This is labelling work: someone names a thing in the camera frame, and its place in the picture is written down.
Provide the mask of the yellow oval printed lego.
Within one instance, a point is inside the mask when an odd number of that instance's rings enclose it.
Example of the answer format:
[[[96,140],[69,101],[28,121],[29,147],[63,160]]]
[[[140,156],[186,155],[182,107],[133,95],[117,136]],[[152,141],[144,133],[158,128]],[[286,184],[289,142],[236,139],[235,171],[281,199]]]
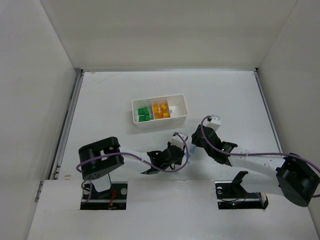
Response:
[[[153,116],[156,120],[170,118],[171,114],[169,107],[165,104],[153,104],[152,105]]]

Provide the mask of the green yellow lego stack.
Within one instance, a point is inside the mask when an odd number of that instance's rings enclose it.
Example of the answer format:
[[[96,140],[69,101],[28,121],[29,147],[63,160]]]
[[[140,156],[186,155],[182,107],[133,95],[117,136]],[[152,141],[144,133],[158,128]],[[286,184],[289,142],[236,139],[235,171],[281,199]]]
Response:
[[[142,107],[137,110],[138,113],[138,121],[139,122],[147,122],[150,118],[150,112],[147,107]]]

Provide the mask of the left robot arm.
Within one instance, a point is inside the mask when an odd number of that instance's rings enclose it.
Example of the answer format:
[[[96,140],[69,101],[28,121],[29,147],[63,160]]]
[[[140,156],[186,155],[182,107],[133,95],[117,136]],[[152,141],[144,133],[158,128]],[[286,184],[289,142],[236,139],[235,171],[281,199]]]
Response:
[[[189,156],[187,146],[188,135],[175,132],[167,142],[166,149],[149,152],[138,152],[121,147],[117,137],[82,146],[78,150],[80,163],[76,170],[82,174],[82,179],[88,182],[87,191],[102,193],[110,192],[112,187],[110,173],[125,166],[142,175],[158,173],[176,173],[186,166]]]

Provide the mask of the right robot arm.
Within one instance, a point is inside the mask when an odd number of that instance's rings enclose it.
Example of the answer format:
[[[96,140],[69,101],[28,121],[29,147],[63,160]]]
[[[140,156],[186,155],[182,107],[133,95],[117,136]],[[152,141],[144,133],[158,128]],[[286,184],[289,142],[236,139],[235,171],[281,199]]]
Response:
[[[319,176],[309,163],[294,153],[250,153],[235,143],[221,141],[213,128],[201,125],[192,134],[191,143],[204,149],[221,165],[242,168],[233,180],[221,180],[216,184],[216,194],[223,201],[269,193],[307,207],[320,184]]]

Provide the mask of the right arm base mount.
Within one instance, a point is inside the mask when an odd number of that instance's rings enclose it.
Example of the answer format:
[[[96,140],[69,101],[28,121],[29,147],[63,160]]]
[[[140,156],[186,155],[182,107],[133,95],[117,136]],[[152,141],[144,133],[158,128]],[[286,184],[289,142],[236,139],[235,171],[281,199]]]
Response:
[[[247,192],[242,186],[248,171],[240,171],[233,180],[215,182],[215,193],[219,210],[265,210],[268,197],[261,192]]]

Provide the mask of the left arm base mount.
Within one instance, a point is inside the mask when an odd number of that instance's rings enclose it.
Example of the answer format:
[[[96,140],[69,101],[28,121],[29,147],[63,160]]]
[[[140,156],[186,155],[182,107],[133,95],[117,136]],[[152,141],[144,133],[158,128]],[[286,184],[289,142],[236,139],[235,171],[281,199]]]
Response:
[[[80,210],[122,211],[127,208],[128,182],[126,181],[113,181],[111,188],[102,192],[97,192],[94,185],[91,186],[90,192],[89,182],[82,183],[81,187]]]

